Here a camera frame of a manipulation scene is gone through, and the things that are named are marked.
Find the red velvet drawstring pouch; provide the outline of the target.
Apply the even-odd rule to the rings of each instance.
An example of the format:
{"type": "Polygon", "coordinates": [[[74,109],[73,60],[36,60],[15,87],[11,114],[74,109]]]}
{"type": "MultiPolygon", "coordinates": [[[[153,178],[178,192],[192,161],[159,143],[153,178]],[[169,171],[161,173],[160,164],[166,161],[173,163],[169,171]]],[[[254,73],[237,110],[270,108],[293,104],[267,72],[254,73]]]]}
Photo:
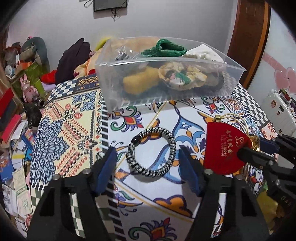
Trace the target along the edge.
{"type": "Polygon", "coordinates": [[[227,123],[209,122],[203,167],[218,175],[233,174],[244,166],[237,157],[238,151],[244,147],[252,147],[248,135],[227,123]]]}

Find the white drawstring pouch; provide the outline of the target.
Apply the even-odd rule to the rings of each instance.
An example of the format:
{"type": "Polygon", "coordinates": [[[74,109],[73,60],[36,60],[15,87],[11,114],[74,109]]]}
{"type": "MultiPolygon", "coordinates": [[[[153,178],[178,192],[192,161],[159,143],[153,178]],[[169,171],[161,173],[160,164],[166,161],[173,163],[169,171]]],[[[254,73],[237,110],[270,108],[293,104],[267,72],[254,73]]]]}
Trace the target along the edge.
{"type": "Polygon", "coordinates": [[[201,44],[196,48],[190,49],[186,52],[184,57],[212,61],[213,64],[209,66],[209,69],[211,70],[222,71],[226,69],[226,62],[224,62],[220,55],[218,55],[212,48],[205,44],[201,44]]]}

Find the green knitted glove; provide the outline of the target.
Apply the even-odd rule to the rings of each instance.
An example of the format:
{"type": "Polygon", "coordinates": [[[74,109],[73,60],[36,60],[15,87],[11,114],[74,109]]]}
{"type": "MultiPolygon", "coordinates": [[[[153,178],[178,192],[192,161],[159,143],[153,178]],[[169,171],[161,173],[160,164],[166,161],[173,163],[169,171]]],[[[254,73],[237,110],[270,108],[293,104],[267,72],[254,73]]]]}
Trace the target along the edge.
{"type": "Polygon", "coordinates": [[[180,57],[185,55],[187,49],[182,46],[175,44],[168,39],[160,39],[150,49],[145,49],[141,52],[144,57],[180,57]]]}

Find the yellow soft item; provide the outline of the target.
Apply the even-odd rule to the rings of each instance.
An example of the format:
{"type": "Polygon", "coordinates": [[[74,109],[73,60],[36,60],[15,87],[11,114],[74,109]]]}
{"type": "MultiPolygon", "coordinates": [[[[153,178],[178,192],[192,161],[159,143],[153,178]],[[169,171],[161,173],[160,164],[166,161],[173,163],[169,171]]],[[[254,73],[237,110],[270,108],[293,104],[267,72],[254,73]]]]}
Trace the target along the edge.
{"type": "Polygon", "coordinates": [[[144,71],[123,78],[123,88],[129,94],[138,95],[159,84],[159,70],[147,66],[144,71]]]}

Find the patterned colourful tablecloth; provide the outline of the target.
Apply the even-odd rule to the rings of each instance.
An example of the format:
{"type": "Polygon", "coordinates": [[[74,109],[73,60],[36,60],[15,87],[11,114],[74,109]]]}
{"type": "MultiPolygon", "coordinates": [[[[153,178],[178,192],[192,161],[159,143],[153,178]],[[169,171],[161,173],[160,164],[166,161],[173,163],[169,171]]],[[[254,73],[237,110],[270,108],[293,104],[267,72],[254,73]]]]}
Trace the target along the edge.
{"type": "Polygon", "coordinates": [[[32,207],[55,174],[71,177],[90,168],[109,147],[117,152],[115,175],[96,202],[113,240],[184,240],[199,208],[179,175],[179,160],[156,181],[141,181],[125,155],[131,139],[152,126],[168,129],[177,146],[203,161],[206,126],[217,114],[243,117],[252,135],[277,133],[253,97],[238,84],[229,97],[202,97],[142,106],[126,104],[108,113],[95,75],[59,84],[40,121],[30,168],[32,207]]]}

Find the red gift box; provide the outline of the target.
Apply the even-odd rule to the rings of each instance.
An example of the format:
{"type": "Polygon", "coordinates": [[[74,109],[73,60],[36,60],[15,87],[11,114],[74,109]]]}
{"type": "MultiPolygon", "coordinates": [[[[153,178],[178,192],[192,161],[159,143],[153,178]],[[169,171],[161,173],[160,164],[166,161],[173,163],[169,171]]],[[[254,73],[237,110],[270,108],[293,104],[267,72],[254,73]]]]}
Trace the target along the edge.
{"type": "Polygon", "coordinates": [[[7,121],[16,109],[13,97],[14,93],[11,88],[7,89],[1,97],[1,123],[7,121]]]}

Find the floral fabric scrunchie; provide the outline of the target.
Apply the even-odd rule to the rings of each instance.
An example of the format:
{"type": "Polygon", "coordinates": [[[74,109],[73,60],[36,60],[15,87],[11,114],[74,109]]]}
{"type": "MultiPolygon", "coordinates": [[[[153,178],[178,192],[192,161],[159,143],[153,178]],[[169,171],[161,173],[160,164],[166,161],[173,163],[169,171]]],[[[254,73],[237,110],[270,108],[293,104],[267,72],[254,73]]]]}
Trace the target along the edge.
{"type": "Polygon", "coordinates": [[[203,71],[199,65],[169,62],[159,68],[159,78],[167,87],[185,91],[205,85],[208,77],[203,71]]]}

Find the pink bunny plush toy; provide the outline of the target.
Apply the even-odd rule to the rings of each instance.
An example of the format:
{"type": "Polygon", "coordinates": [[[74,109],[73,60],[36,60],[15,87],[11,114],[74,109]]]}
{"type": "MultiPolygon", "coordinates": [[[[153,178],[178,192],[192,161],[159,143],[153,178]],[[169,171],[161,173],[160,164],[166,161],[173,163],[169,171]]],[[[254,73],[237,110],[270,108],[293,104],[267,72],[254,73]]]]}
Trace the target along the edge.
{"type": "Polygon", "coordinates": [[[23,75],[23,77],[20,78],[20,83],[24,101],[32,103],[33,98],[35,96],[39,96],[37,89],[31,85],[25,74],[23,75]]]}

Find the dark purple garment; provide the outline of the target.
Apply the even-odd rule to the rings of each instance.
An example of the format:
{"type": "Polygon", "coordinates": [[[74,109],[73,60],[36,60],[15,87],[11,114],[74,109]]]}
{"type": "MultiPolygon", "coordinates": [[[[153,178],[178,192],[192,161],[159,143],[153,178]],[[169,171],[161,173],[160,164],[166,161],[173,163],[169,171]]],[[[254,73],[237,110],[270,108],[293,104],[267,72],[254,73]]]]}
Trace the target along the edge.
{"type": "Polygon", "coordinates": [[[60,84],[74,78],[74,70],[89,59],[90,44],[80,38],[67,49],[59,60],[55,73],[55,84],[60,84]]]}

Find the clear plastic storage bin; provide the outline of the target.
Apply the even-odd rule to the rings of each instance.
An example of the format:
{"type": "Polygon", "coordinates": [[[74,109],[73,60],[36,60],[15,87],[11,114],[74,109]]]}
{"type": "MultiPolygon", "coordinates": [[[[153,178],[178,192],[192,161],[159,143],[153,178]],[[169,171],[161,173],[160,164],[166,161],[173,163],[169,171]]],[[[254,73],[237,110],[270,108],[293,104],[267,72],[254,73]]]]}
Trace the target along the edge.
{"type": "Polygon", "coordinates": [[[109,39],[95,70],[109,111],[167,100],[228,96],[245,72],[206,43],[169,37],[109,39]]]}

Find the grey green plush toy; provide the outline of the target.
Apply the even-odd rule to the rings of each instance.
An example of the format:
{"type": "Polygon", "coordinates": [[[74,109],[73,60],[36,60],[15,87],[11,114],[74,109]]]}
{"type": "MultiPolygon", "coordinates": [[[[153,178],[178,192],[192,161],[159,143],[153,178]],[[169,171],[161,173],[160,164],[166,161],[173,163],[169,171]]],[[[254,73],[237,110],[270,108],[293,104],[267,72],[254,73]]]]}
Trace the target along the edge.
{"type": "Polygon", "coordinates": [[[40,37],[28,39],[21,47],[20,61],[37,62],[46,73],[49,73],[50,65],[44,40],[40,37]]]}

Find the peach fleece blanket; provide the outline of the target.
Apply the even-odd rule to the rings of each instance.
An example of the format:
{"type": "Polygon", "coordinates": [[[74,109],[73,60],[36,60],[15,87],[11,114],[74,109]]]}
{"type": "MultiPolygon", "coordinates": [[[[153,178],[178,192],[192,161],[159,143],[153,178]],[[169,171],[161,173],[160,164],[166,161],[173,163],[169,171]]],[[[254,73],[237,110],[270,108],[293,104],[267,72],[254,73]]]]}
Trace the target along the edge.
{"type": "MultiPolygon", "coordinates": [[[[142,52],[145,49],[150,49],[151,47],[155,46],[159,40],[159,37],[134,37],[122,39],[111,38],[111,40],[112,45],[116,49],[126,45],[134,51],[142,52]]],[[[96,52],[93,51],[92,56],[86,62],[76,67],[74,70],[74,79],[95,73],[95,62],[97,61],[98,56],[101,54],[102,49],[103,48],[96,52]]]]}

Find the yellow hat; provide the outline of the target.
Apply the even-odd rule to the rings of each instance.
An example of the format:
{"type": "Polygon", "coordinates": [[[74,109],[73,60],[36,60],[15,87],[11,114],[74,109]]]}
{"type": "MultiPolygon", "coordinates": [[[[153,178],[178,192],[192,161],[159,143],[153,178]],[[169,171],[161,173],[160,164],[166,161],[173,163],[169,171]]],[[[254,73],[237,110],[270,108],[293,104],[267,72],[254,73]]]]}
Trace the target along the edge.
{"type": "Polygon", "coordinates": [[[94,51],[98,51],[99,49],[103,48],[103,46],[105,45],[105,43],[111,39],[111,37],[103,37],[102,39],[100,39],[98,41],[98,43],[96,44],[96,47],[94,48],[94,51]]]}

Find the brown wooden door frame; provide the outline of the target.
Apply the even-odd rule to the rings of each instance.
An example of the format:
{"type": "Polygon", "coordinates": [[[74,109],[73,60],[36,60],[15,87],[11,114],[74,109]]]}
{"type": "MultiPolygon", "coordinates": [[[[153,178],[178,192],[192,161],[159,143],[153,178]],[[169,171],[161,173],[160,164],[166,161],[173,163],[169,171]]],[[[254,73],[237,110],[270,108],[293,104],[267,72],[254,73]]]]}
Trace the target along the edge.
{"type": "Polygon", "coordinates": [[[238,1],[234,30],[227,55],[246,71],[239,82],[248,88],[262,59],[270,26],[266,1],[238,1]]]}

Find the wall mounted black monitor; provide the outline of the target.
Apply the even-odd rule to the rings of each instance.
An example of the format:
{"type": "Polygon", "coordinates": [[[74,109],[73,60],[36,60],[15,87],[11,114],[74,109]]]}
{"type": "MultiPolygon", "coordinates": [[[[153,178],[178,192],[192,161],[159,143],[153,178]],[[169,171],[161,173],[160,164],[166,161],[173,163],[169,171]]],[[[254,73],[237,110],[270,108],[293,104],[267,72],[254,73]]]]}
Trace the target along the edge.
{"type": "Polygon", "coordinates": [[[127,0],[94,0],[93,11],[122,9],[122,8],[126,8],[127,4],[128,4],[127,0]]]}

